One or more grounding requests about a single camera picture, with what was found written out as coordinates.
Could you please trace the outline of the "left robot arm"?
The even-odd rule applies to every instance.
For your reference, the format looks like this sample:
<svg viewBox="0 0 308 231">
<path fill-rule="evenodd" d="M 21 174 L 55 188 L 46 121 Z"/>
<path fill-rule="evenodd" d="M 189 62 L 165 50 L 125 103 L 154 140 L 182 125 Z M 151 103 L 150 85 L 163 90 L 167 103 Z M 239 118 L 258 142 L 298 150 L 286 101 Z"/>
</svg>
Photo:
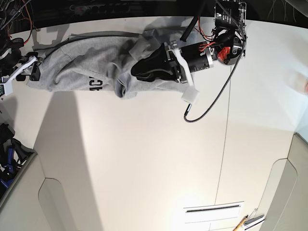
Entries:
<svg viewBox="0 0 308 231">
<path fill-rule="evenodd" d="M 214 61 L 234 65 L 245 55 L 246 3 L 240 0 L 218 0 L 215 26 L 207 36 L 196 15 L 179 41 L 162 43 L 148 58 L 131 69 L 139 81 L 157 79 L 193 84 L 192 73 L 211 68 Z"/>
</svg>

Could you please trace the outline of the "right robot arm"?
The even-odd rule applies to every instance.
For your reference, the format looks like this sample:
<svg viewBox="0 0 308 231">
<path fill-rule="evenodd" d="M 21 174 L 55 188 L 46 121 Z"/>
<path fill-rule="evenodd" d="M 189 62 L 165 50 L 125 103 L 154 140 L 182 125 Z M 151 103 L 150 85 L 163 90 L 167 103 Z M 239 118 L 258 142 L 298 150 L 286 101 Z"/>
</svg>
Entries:
<svg viewBox="0 0 308 231">
<path fill-rule="evenodd" d="M 20 22 L 27 21 L 30 25 L 29 35 L 26 39 L 13 37 L 14 27 Z M 37 52 L 29 52 L 23 55 L 23 48 L 31 39 L 34 26 L 34 11 L 31 0 L 2 0 L 0 2 L 0 82 L 5 83 L 13 77 L 13 72 L 33 59 L 29 67 L 24 67 L 17 74 L 18 81 L 24 81 L 27 77 L 31 81 L 40 80 L 39 65 L 42 59 Z"/>
</svg>

